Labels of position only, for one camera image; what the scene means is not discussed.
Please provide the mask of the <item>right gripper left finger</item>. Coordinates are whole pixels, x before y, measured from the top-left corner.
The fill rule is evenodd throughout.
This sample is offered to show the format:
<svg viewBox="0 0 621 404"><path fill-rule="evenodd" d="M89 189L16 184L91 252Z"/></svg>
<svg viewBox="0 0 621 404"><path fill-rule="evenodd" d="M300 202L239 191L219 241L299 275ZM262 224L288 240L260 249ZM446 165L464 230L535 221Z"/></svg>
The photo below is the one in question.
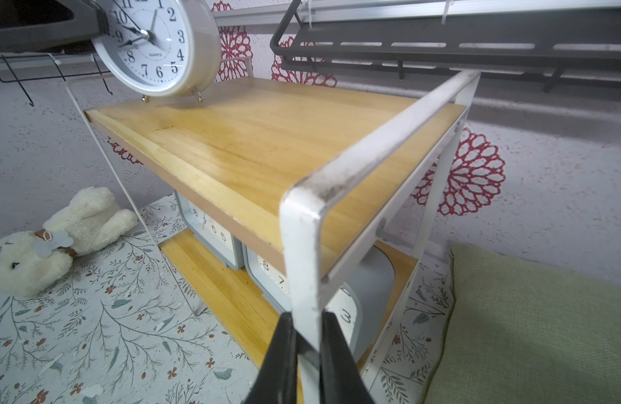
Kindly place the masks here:
<svg viewBox="0 0 621 404"><path fill-rule="evenodd" d="M282 313L246 404L297 403L297 340L292 314Z"/></svg>

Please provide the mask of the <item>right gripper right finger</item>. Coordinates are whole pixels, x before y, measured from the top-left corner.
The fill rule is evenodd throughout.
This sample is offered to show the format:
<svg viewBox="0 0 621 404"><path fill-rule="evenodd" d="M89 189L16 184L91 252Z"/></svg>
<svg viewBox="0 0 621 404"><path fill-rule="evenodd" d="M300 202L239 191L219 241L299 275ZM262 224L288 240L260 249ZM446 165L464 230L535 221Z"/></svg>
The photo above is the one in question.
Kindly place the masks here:
<svg viewBox="0 0 621 404"><path fill-rule="evenodd" d="M322 313L321 403L373 403L364 386L336 315Z"/></svg>

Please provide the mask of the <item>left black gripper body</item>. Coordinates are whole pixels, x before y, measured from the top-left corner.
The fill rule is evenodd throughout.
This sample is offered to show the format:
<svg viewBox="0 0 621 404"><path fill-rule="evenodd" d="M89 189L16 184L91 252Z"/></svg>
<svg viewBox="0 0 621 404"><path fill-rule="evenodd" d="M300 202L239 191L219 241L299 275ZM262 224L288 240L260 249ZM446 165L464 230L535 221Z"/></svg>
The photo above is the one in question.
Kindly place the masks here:
<svg viewBox="0 0 621 404"><path fill-rule="evenodd" d="M0 0L0 52L87 54L108 34L95 1Z"/></svg>

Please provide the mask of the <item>grey square alarm clock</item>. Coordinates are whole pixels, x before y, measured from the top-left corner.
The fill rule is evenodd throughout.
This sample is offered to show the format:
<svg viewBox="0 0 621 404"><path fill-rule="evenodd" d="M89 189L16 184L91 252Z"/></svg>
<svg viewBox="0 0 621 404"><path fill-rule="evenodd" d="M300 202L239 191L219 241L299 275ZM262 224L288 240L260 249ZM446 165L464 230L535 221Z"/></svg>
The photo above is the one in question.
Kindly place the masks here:
<svg viewBox="0 0 621 404"><path fill-rule="evenodd" d="M225 227L204 213L177 190L174 192L177 205L187 227L224 266L233 270L244 267L242 243Z"/></svg>
<svg viewBox="0 0 621 404"><path fill-rule="evenodd" d="M248 247L243 252L248 275L263 298L279 314L290 311L290 283L286 276ZM327 303L326 310L336 315L355 360L360 360L374 343L395 280L391 260L381 249L372 247Z"/></svg>

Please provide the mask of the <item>white twin-bell alarm clock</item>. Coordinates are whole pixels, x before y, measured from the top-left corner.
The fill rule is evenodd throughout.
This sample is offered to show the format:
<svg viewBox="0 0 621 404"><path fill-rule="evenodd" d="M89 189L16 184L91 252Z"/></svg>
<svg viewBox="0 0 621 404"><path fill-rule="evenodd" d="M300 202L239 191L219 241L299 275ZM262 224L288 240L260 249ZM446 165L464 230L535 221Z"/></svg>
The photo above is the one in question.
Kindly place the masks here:
<svg viewBox="0 0 621 404"><path fill-rule="evenodd" d="M206 1L96 1L108 28L93 45L108 70L144 99L193 96L215 80L221 37Z"/></svg>

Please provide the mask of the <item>wooden two-tier white-frame shelf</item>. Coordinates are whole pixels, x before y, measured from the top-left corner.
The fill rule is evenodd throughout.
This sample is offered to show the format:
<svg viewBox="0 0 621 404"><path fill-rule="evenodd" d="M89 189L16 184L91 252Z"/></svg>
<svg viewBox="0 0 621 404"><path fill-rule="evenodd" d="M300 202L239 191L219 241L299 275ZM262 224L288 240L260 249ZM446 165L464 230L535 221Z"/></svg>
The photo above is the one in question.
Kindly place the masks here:
<svg viewBox="0 0 621 404"><path fill-rule="evenodd" d="M322 313L433 169L401 254L417 276L480 78L464 70L411 99L243 77L212 84L201 102L142 98L78 113L285 274L297 393L321 403ZM365 351L368 392L412 283L396 281Z"/></svg>

